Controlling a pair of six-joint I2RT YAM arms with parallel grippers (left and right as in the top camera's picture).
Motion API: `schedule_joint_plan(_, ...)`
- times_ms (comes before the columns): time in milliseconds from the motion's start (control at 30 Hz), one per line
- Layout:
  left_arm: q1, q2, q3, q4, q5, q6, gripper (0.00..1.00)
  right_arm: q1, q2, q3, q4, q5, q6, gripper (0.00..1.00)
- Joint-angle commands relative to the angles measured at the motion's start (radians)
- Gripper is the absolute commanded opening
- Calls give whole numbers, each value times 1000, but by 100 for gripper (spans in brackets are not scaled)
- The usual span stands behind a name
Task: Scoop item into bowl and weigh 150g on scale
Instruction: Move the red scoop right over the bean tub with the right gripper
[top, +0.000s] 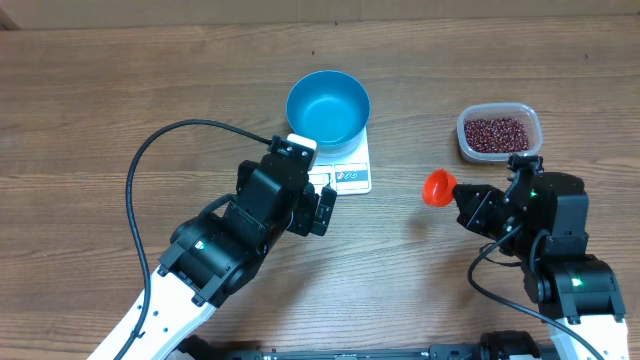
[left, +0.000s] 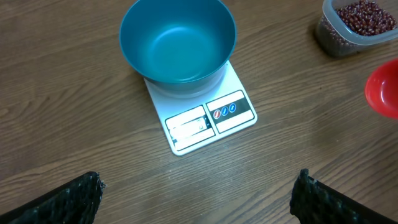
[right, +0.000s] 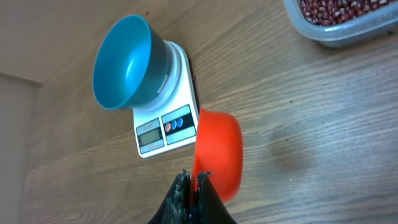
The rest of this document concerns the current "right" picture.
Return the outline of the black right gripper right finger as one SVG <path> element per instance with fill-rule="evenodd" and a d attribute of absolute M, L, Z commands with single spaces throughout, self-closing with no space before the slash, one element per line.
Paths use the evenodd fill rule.
<path fill-rule="evenodd" d="M 210 181 L 211 172 L 200 172 L 194 191 L 194 223 L 236 224 Z"/>

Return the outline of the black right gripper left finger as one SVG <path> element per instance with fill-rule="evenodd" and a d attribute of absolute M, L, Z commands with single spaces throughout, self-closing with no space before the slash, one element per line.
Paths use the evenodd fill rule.
<path fill-rule="evenodd" d="M 183 170 L 174 179 L 158 211 L 148 224 L 185 224 L 189 218 L 190 173 Z"/>

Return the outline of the orange scoop with blue handle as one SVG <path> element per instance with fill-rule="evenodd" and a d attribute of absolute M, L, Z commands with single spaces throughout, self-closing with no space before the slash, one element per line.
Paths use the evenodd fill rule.
<path fill-rule="evenodd" d="M 210 172 L 210 182 L 222 202 L 239 191 L 243 174 L 243 135 L 238 120 L 228 114 L 201 109 L 198 118 L 190 192 L 197 175 Z"/>

